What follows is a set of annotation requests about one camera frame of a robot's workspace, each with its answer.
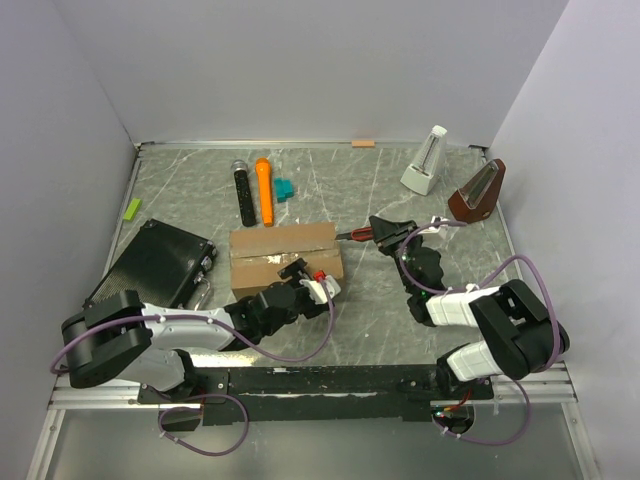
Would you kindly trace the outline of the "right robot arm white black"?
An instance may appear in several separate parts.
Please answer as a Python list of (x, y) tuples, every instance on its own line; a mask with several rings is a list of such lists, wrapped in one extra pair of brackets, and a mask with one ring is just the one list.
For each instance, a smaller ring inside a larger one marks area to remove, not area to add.
[(444, 396), (458, 398), (473, 384), (494, 375), (521, 380), (542, 372), (570, 348), (569, 335), (530, 259), (512, 256), (498, 270), (523, 261), (538, 282), (540, 295), (520, 279), (489, 287), (496, 274), (479, 284), (452, 288), (443, 283), (441, 254), (423, 244), (424, 230), (415, 222), (371, 216), (369, 228), (379, 252), (394, 260), (417, 323), (468, 327), (481, 335), (479, 341), (456, 347), (436, 361), (434, 381)]

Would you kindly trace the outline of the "brown cardboard express box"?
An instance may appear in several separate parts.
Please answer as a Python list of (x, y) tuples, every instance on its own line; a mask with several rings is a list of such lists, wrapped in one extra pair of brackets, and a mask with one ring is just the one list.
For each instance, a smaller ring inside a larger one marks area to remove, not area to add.
[(314, 274), (321, 270), (345, 285), (345, 272), (332, 222), (236, 230), (230, 233), (231, 291), (253, 296), (280, 279), (278, 272), (298, 259)]

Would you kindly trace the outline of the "red black utility knife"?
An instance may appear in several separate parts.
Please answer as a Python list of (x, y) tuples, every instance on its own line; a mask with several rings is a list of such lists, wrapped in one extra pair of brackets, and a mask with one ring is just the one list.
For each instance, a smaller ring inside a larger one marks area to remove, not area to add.
[(373, 231), (370, 226), (351, 230), (336, 235), (339, 241), (367, 242), (373, 239)]

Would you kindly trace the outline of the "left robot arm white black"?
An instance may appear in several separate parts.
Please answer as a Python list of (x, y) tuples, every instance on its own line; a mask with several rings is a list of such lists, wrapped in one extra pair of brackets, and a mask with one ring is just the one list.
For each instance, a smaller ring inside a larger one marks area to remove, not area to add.
[(254, 348), (298, 317), (325, 310), (326, 292), (298, 259), (278, 273), (279, 281), (222, 308), (194, 311), (143, 302), (124, 290), (67, 319), (62, 325), (65, 367), (76, 389), (120, 378), (147, 383), (176, 402), (196, 393), (197, 376), (188, 355)]

